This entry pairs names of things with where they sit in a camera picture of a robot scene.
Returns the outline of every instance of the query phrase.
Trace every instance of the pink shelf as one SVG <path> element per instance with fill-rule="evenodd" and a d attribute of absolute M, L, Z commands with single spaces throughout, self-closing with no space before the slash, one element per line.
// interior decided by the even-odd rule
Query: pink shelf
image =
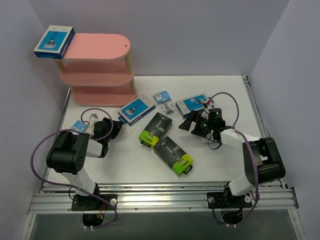
<path fill-rule="evenodd" d="M 70 86 L 121 87 L 134 78 L 125 61 L 71 61 L 65 68 L 60 77 Z"/>
<path fill-rule="evenodd" d="M 76 86 L 71 96 L 79 105 L 122 107 L 137 97 L 130 84 L 121 87 Z"/>
<path fill-rule="evenodd" d="M 115 61 L 130 51 L 129 40 L 119 34 L 76 33 L 67 49 L 64 60 Z"/>

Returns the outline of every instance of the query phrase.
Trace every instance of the bolt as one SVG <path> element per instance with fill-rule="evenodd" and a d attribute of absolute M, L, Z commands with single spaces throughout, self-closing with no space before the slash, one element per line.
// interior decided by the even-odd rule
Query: bolt
<path fill-rule="evenodd" d="M 244 201 L 248 204 L 251 202 L 251 198 L 249 196 L 245 196 Z"/>
<path fill-rule="evenodd" d="M 110 200 L 110 204 L 111 204 L 112 206 L 115 206 L 115 205 L 117 204 L 117 200 L 116 200 L 115 198 L 112 198 L 112 199 Z"/>
<path fill-rule="evenodd" d="M 215 202 L 215 198 L 213 196 L 208 197 L 208 203 L 212 204 Z"/>

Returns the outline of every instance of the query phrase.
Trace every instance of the white table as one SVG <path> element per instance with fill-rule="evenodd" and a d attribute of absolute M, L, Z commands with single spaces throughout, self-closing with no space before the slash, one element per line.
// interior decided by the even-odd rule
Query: white table
<path fill-rule="evenodd" d="M 258 125 L 241 76 L 136 76 L 135 84 L 138 94 L 151 98 L 155 93 L 167 90 L 178 101 L 201 93 L 212 96 L 218 92 L 232 94 L 239 104 L 240 116 L 236 128 L 246 134 L 260 137 Z M 227 95 L 214 98 L 215 106 L 222 109 L 222 117 L 227 125 L 232 125 L 237 114 L 233 100 Z M 80 106 L 72 99 L 67 104 L 62 129 L 69 129 L 81 113 L 89 106 Z M 118 120 L 117 107 L 102 107 L 114 120 Z M 155 115 L 157 109 L 143 117 L 134 125 L 123 125 L 119 135 L 109 143 L 105 158 L 86 157 L 84 167 L 89 176 L 98 184 L 160 184 L 160 183 L 195 183 L 231 181 L 243 173 L 242 153 L 228 146 L 211 150 L 202 144 L 200 137 L 178 129 L 183 122 L 179 115 L 173 118 L 169 135 L 193 159 L 193 169 L 180 177 L 156 156 L 152 149 L 143 146 L 139 134 Z M 99 119 L 105 117 L 99 111 L 89 111 L 84 115 L 96 113 Z M 60 173 L 49 171 L 48 180 L 68 183 Z"/>

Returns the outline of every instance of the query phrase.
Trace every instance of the black and green box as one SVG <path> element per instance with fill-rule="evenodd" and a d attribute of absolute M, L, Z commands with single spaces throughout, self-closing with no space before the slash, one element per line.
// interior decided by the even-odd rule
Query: black and green box
<path fill-rule="evenodd" d="M 153 149 L 157 142 L 166 135 L 171 126 L 172 119 L 157 112 L 142 133 L 140 133 L 140 143 Z"/>
<path fill-rule="evenodd" d="M 181 149 L 170 137 L 159 141 L 154 149 L 158 155 L 178 176 L 187 174 L 192 169 L 193 159 Z"/>

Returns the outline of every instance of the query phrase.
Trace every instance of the shelf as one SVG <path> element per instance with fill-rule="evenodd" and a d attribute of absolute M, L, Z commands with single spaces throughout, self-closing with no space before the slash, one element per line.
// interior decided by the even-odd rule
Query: shelf
<path fill-rule="evenodd" d="M 130 51 L 129 40 L 119 34 L 76 33 L 67 49 L 64 60 L 115 61 Z"/>
<path fill-rule="evenodd" d="M 76 86 L 71 94 L 79 105 L 122 107 L 137 97 L 130 84 L 120 87 Z"/>
<path fill-rule="evenodd" d="M 70 86 L 121 87 L 134 78 L 125 61 L 71 61 L 65 69 L 60 77 Z"/>

